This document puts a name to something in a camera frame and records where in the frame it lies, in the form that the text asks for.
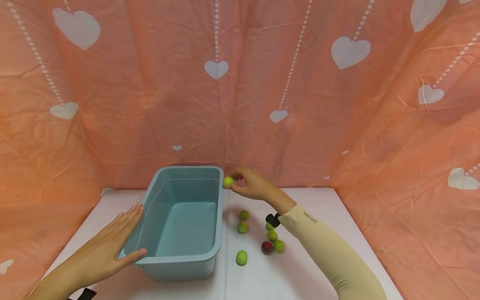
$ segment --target plastic basin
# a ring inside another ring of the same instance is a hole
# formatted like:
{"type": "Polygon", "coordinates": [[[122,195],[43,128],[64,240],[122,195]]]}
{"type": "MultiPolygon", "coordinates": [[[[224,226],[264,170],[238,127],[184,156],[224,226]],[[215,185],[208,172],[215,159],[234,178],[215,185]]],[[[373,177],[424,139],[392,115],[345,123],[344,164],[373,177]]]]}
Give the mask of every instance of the plastic basin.
{"type": "Polygon", "coordinates": [[[144,215],[119,258],[140,249],[137,261],[153,281],[209,278],[220,249],[223,170],[172,166],[157,171],[142,200],[144,215]]]}

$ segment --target beige arm sleeve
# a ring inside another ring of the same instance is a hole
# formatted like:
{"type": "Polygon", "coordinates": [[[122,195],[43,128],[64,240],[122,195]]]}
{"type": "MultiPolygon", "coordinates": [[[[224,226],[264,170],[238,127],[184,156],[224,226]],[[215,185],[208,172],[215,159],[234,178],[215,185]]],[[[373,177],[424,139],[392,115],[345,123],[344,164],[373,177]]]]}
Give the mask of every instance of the beige arm sleeve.
{"type": "Polygon", "coordinates": [[[339,300],[386,300],[377,277],[331,228],[296,205],[278,218],[335,288],[339,300]]]}

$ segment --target green plum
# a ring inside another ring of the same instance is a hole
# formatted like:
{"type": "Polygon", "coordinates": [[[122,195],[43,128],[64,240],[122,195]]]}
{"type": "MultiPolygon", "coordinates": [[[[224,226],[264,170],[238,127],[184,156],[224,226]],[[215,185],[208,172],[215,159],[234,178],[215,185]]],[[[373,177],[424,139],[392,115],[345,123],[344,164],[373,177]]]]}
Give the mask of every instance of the green plum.
{"type": "Polygon", "coordinates": [[[248,261],[247,253],[244,250],[238,251],[236,261],[238,265],[246,265],[248,261]]]}
{"type": "Polygon", "coordinates": [[[240,212],[240,220],[246,221],[248,220],[249,217],[250,217],[250,213],[248,212],[248,210],[242,210],[240,212]]]}
{"type": "Polygon", "coordinates": [[[230,176],[227,176],[227,177],[223,178],[223,188],[224,189],[228,188],[229,185],[234,184],[234,183],[235,183],[235,180],[230,176]]]}
{"type": "Polygon", "coordinates": [[[237,227],[237,231],[239,233],[247,233],[248,231],[248,224],[247,222],[240,222],[238,227],[237,227]]]}
{"type": "Polygon", "coordinates": [[[282,242],[281,240],[276,240],[276,241],[273,243],[273,248],[274,248],[275,251],[277,251],[278,253],[283,253],[283,252],[285,252],[285,243],[282,242]]]}
{"type": "Polygon", "coordinates": [[[278,239],[278,234],[275,232],[275,230],[269,230],[267,233],[267,238],[273,243],[278,239]]]}
{"type": "Polygon", "coordinates": [[[267,224],[265,225],[265,229],[267,231],[271,231],[271,230],[275,230],[275,227],[273,227],[272,225],[270,225],[270,223],[267,222],[267,224]]]}

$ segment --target wrist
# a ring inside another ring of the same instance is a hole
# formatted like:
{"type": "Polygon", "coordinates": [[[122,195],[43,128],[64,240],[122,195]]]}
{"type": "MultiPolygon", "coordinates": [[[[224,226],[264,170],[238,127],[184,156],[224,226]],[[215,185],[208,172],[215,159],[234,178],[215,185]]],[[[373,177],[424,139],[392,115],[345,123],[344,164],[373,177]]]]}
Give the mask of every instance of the wrist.
{"type": "Polygon", "coordinates": [[[59,266],[38,283],[27,300],[65,300],[80,288],[74,274],[59,266]]]}
{"type": "Polygon", "coordinates": [[[266,196],[264,201],[273,207],[280,215],[287,213],[297,205],[292,198],[277,187],[266,196]]]}

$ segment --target white table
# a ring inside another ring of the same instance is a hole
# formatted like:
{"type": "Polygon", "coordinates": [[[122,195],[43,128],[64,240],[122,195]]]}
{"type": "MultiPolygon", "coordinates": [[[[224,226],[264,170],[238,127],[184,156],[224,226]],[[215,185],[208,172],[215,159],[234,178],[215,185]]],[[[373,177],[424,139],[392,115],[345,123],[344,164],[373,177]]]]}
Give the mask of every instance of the white table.
{"type": "MultiPolygon", "coordinates": [[[[289,188],[284,191],[308,211],[335,230],[364,259],[381,282],[389,300],[403,300],[392,280],[368,245],[338,195],[330,188],[289,188]]],[[[47,273],[65,261],[78,248],[106,226],[121,210],[142,200],[145,190],[107,192],[47,273]]],[[[222,243],[216,256],[214,275],[205,281],[156,283],[141,269],[130,266],[115,276],[90,287],[98,294],[94,300],[335,300],[335,290],[313,263],[301,244],[282,226],[279,239],[285,253],[264,256],[261,243],[266,240],[265,217],[275,212],[267,204],[243,198],[224,190],[222,243]],[[247,234],[237,232],[238,213],[250,211],[247,234]],[[235,263],[239,250],[248,253],[248,263],[235,263]]],[[[72,295],[77,299],[81,291],[72,295]]]]}

